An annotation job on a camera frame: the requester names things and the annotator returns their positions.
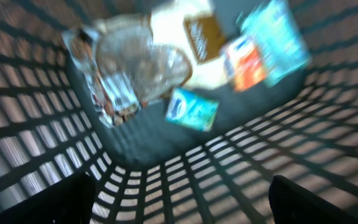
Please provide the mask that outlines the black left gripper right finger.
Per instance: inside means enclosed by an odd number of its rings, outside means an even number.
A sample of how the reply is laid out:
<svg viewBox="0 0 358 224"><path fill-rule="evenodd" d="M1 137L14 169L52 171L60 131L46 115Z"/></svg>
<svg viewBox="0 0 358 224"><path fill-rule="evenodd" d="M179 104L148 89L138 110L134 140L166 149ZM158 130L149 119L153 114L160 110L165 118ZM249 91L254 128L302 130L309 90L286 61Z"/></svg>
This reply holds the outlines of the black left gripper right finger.
<svg viewBox="0 0 358 224"><path fill-rule="evenodd" d="M358 224L358 219L290 179L275 175L268 200L276 224Z"/></svg>

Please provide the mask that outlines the teal wet wipes pack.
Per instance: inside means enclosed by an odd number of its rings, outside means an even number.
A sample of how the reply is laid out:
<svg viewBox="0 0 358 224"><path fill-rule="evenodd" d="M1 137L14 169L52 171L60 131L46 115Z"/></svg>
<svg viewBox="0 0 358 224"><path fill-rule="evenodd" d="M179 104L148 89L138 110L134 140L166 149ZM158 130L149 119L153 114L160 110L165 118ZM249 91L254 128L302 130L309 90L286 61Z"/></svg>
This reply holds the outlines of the teal wet wipes pack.
<svg viewBox="0 0 358 224"><path fill-rule="evenodd" d="M241 13L241 34L256 42L267 71L265 83L274 86L311 63L312 57L286 0L271 0Z"/></svg>

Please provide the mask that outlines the orange Kleenex tissue pack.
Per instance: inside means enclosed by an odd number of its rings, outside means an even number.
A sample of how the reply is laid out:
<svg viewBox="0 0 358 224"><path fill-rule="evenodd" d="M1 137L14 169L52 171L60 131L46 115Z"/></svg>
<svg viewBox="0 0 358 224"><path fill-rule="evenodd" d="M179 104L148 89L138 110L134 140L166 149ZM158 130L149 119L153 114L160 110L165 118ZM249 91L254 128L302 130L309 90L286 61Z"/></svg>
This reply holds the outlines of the orange Kleenex tissue pack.
<svg viewBox="0 0 358 224"><path fill-rule="evenodd" d="M242 92L266 78L262 58L257 45L247 35L227 43L221 49L227 78L235 92Z"/></svg>

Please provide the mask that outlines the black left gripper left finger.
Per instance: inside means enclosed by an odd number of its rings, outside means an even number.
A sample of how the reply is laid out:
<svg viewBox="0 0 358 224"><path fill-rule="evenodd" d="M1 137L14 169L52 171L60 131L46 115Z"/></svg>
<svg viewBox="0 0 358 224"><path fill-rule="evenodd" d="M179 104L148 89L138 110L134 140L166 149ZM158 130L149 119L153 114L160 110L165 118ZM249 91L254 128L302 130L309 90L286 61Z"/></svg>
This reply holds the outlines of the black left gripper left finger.
<svg viewBox="0 0 358 224"><path fill-rule="evenodd" d="M96 180L73 174L0 213L0 224L88 224L96 196Z"/></svg>

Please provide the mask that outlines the teal Kleenex tissue pack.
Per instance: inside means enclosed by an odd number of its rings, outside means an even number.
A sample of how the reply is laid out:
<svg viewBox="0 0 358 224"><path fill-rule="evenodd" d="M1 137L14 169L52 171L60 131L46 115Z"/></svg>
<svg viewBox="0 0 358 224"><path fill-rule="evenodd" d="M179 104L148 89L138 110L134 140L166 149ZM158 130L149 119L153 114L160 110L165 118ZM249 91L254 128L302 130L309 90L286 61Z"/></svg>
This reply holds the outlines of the teal Kleenex tissue pack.
<svg viewBox="0 0 358 224"><path fill-rule="evenodd" d="M180 126L209 132L213 127L219 102L196 93L176 88L173 90L165 120Z"/></svg>

